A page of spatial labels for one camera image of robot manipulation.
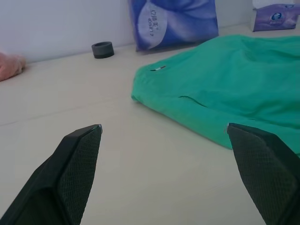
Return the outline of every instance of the black tape roll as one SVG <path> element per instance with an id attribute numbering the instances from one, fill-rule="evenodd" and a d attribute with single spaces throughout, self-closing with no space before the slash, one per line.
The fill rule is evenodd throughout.
<path id="1" fill-rule="evenodd" d="M 95 59 L 104 59 L 114 55 L 113 44 L 110 41 L 92 45 Z"/>

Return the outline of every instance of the purple tissue box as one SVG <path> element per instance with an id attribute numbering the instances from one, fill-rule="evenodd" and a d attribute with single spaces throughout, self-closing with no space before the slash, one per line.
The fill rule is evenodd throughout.
<path id="1" fill-rule="evenodd" d="M 295 29 L 300 4 L 274 4 L 254 9 L 252 31 Z"/>

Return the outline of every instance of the white tabletop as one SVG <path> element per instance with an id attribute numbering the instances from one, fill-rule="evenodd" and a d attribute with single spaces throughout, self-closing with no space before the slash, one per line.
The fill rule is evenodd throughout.
<path id="1" fill-rule="evenodd" d="M 222 35 L 274 37 L 245 25 Z M 130 98 L 135 71 L 181 50 L 133 46 L 34 63 L 0 82 L 0 215 L 63 136 L 101 123 L 97 170 L 83 225 L 263 225 L 233 152 Z"/>

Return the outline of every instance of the green cloth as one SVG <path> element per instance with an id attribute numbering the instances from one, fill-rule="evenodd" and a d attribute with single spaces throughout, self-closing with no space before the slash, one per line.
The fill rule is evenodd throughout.
<path id="1" fill-rule="evenodd" d="M 140 68 L 132 99 L 228 148 L 231 122 L 300 153 L 300 37 L 215 38 Z"/>

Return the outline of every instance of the textured gripper pad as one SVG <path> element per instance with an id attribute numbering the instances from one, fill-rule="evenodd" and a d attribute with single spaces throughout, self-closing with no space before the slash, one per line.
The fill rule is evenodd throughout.
<path id="1" fill-rule="evenodd" d="M 84 136 L 58 183 L 58 194 L 72 225 L 79 225 L 94 181 L 101 129 Z"/>
<path id="2" fill-rule="evenodd" d="M 300 170 L 291 169 L 280 155 L 290 155 L 300 166 L 299 158 L 271 133 L 236 124 L 230 124 L 227 132 L 242 181 L 266 224 L 300 225 L 296 219 L 300 187 L 295 174 Z"/>

